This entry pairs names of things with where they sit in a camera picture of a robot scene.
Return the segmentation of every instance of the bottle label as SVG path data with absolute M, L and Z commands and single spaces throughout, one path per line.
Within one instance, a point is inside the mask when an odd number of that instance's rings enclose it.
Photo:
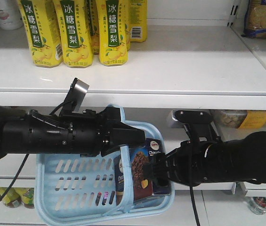
M 258 206 L 266 209 L 266 197 L 253 197 L 253 200 Z
M 106 13 L 108 21 L 108 46 L 117 47 L 119 46 L 119 32 L 118 32 L 118 0 L 107 0 L 106 1 Z
M 60 1 L 60 3 L 64 15 L 64 22 L 68 38 L 68 47 L 79 48 L 80 42 L 76 31 L 74 1 L 62 0 Z
M 21 4 L 26 15 L 30 35 L 32 38 L 32 45 L 34 47 L 43 47 L 32 2 L 28 0 L 21 0 Z
M 266 111 L 247 111 L 247 117 L 239 128 L 258 129 L 266 123 Z

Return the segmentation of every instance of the snack bag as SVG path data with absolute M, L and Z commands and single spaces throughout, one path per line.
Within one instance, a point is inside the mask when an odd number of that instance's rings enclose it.
M 62 46 L 52 0 L 17 0 L 35 65 L 58 66 Z
M 128 60 L 125 38 L 124 0 L 96 0 L 99 20 L 99 60 L 106 66 Z
M 85 0 L 53 0 L 62 38 L 64 63 L 88 67 L 93 62 Z
M 244 27 L 248 37 L 266 38 L 266 0 L 249 0 Z

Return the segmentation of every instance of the biscuit package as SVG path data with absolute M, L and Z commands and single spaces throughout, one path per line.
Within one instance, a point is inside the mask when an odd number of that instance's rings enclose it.
M 266 0 L 249 0 L 244 33 L 252 38 L 266 38 Z

